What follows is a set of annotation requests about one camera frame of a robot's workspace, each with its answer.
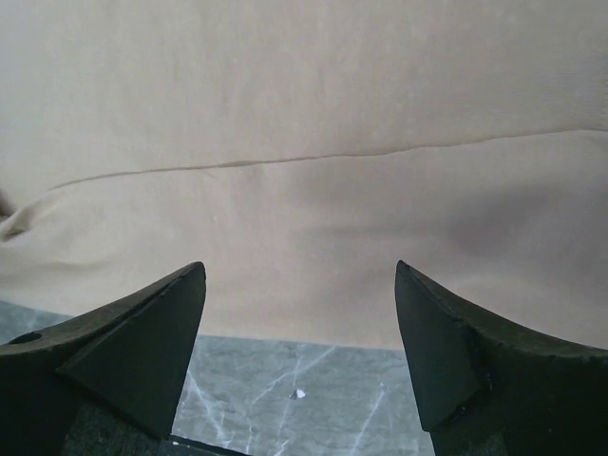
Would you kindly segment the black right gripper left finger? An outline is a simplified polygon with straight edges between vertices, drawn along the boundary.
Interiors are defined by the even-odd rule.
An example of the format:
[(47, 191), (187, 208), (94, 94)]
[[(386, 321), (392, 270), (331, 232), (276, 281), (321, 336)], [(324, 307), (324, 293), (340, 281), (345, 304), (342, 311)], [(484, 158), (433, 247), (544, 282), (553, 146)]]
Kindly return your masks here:
[(5, 455), (155, 455), (169, 437), (202, 316), (205, 269), (1, 347)]

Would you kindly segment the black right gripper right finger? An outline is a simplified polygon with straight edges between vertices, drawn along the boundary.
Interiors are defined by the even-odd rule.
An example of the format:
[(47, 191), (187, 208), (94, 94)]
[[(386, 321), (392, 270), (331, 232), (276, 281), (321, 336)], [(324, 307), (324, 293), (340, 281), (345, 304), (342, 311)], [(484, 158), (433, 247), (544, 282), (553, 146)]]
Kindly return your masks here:
[(421, 426), (436, 454), (606, 453), (606, 350), (528, 329), (405, 262), (394, 292)]

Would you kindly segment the beige t shirt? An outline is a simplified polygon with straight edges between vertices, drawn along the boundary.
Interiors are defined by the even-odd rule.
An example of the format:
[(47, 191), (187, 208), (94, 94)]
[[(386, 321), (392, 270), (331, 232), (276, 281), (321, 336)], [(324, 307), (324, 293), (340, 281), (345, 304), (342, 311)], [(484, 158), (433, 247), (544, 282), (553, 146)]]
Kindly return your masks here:
[(603, 1), (5, 1), (1, 296), (185, 264), (207, 334), (397, 348), (404, 261), (607, 344)]

